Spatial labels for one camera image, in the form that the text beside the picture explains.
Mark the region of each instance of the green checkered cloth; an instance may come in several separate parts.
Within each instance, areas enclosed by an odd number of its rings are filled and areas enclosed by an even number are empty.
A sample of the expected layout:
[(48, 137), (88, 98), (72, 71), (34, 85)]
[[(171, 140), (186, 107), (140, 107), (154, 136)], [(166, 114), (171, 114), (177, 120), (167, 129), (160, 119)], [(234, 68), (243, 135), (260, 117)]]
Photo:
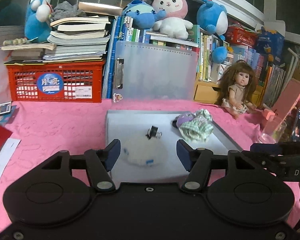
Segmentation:
[(184, 122), (179, 131), (185, 141), (207, 142), (210, 134), (213, 133), (212, 116), (206, 109), (195, 112), (195, 118), (189, 122)]

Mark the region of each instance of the pink rabbit plush toy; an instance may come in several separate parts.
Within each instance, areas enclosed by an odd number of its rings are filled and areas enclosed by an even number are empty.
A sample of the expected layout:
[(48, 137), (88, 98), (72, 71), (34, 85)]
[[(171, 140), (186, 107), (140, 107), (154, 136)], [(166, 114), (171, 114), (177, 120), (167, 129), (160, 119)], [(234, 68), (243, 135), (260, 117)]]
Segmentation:
[(186, 0), (154, 0), (152, 7), (156, 12), (165, 10), (167, 16), (165, 19), (157, 21), (153, 30), (160, 30), (170, 38), (186, 40), (188, 38), (187, 29), (191, 29), (193, 24), (184, 17), (188, 13)]

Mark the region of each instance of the white label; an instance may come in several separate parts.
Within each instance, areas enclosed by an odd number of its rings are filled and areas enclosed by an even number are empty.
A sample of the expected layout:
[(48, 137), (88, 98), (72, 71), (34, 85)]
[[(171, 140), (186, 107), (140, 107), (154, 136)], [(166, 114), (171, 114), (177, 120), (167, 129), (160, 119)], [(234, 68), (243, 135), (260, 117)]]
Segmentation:
[(75, 98), (90, 98), (92, 99), (92, 86), (75, 87)]
[(47, 91), (59, 91), (60, 86), (43, 86), (42, 91), (47, 92)]

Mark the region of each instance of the small red basket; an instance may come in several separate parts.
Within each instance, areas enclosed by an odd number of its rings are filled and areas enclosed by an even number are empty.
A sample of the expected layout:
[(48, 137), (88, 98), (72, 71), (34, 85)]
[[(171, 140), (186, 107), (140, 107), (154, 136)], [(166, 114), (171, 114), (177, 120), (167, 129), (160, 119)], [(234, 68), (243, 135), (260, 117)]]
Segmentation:
[(229, 26), (225, 37), (230, 44), (246, 45), (253, 48), (258, 36), (240, 27)]
[(104, 61), (6, 64), (13, 101), (101, 103)]

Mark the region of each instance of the pink tablecloth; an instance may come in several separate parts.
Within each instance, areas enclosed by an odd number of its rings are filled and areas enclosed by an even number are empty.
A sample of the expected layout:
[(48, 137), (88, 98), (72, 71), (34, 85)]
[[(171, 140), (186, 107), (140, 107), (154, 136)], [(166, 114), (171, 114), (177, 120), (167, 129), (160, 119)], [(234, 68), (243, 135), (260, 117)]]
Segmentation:
[[(259, 131), (261, 115), (244, 114), (234, 120), (223, 109), (189, 101), (153, 101), (113, 105), (110, 100), (101, 104), (17, 102), (19, 113), (6, 127), (12, 138), (21, 139), (0, 179), (0, 231), (10, 224), (2, 204), (8, 185), (59, 150), (82, 154), (91, 148), (105, 147), (105, 115), (109, 109), (195, 111), (207, 109), (213, 120), (243, 149), (249, 150)], [(287, 183), (295, 194), (295, 206), (288, 223), (294, 226), (300, 218), (300, 191), (297, 183)]]

